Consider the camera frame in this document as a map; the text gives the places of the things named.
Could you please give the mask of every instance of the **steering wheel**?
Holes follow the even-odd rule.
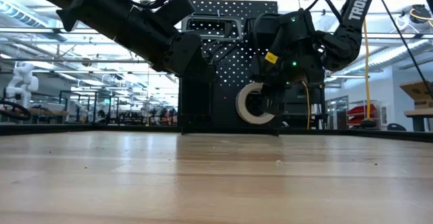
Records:
[[[32,118],[32,114],[30,113],[30,111],[17,103],[1,100],[0,105],[6,105],[12,107],[11,112],[8,112],[6,110],[0,110],[0,115],[2,116],[6,116],[8,118],[12,118],[15,120],[30,120]]]

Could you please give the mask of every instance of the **black pegboard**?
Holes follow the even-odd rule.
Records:
[[[242,21],[242,30],[246,25],[246,21],[251,18],[257,18],[263,13],[277,13],[277,2],[274,1],[226,1],[226,0],[190,0],[196,9],[194,15],[212,15],[238,17]],[[196,30],[201,35],[225,35],[227,31],[229,38],[238,37],[237,28],[233,23],[231,29],[223,23],[218,22],[189,22],[188,29]],[[212,39],[203,40],[204,49],[208,48],[213,42]],[[230,44],[215,53],[215,59],[218,60],[228,51],[232,51],[224,60],[216,63],[216,71],[218,79],[214,83],[212,92],[212,110],[211,119],[214,127],[264,127],[250,125],[243,121],[238,115],[235,107],[235,99],[242,88],[251,83],[251,60],[254,56],[254,51],[250,49],[245,40],[244,43]],[[216,51],[221,45],[214,44],[209,47],[211,52]],[[276,126],[277,119],[270,122],[270,127]]]

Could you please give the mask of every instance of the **cardboard box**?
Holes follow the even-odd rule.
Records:
[[[433,108],[433,99],[427,91],[426,85],[422,81],[401,84],[400,88],[410,96],[415,104],[415,110],[425,110]]]

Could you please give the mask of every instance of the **masking tape roll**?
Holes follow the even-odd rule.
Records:
[[[269,113],[264,113],[260,116],[251,114],[246,108],[246,98],[251,92],[260,92],[262,90],[262,83],[250,83],[246,85],[236,97],[236,110],[239,116],[244,121],[253,125],[263,125],[270,122],[275,116]]]

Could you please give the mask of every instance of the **yellow label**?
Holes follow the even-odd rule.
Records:
[[[266,61],[272,63],[272,64],[276,64],[278,57],[274,54],[272,54],[271,52],[268,52],[265,56]]]

